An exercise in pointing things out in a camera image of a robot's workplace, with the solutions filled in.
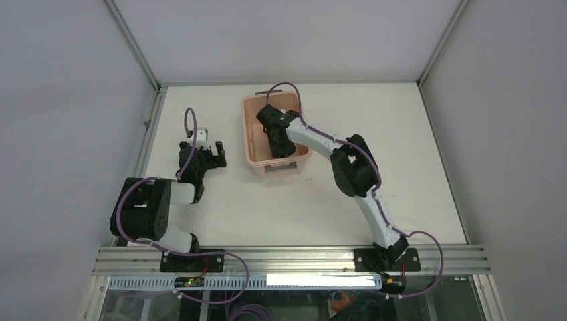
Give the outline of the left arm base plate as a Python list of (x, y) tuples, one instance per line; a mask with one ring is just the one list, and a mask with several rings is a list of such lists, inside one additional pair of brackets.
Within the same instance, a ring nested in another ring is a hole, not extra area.
[(159, 271), (163, 273), (220, 273), (224, 270), (223, 249), (202, 249), (199, 256), (162, 255)]

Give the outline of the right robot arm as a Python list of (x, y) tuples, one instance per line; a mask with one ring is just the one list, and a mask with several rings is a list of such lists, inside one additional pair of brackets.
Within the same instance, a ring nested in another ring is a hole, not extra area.
[(407, 236), (397, 229), (380, 202), (382, 178), (366, 141), (358, 134), (340, 138), (307, 124), (299, 112), (282, 112), (272, 105), (256, 115), (267, 134), (271, 154), (284, 158), (296, 145), (308, 147), (330, 161), (335, 184), (360, 207), (373, 235), (374, 257), (381, 270), (391, 268), (408, 248)]

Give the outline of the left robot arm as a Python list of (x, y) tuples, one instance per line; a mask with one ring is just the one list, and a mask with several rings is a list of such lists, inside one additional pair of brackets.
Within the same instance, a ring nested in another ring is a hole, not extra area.
[(171, 205), (197, 204), (205, 191), (208, 170), (225, 168), (227, 161), (221, 141), (210, 147), (193, 148), (179, 144), (180, 181), (128, 177), (110, 218), (111, 234), (136, 244), (155, 245), (165, 252), (199, 253), (199, 240), (169, 222)]

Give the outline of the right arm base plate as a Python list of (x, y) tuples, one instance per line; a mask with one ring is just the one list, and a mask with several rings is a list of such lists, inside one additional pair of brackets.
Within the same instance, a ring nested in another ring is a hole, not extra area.
[(379, 254), (374, 248), (358, 248), (353, 251), (356, 272), (419, 272), (421, 262), (418, 251), (408, 248), (394, 263), (389, 262), (385, 255)]

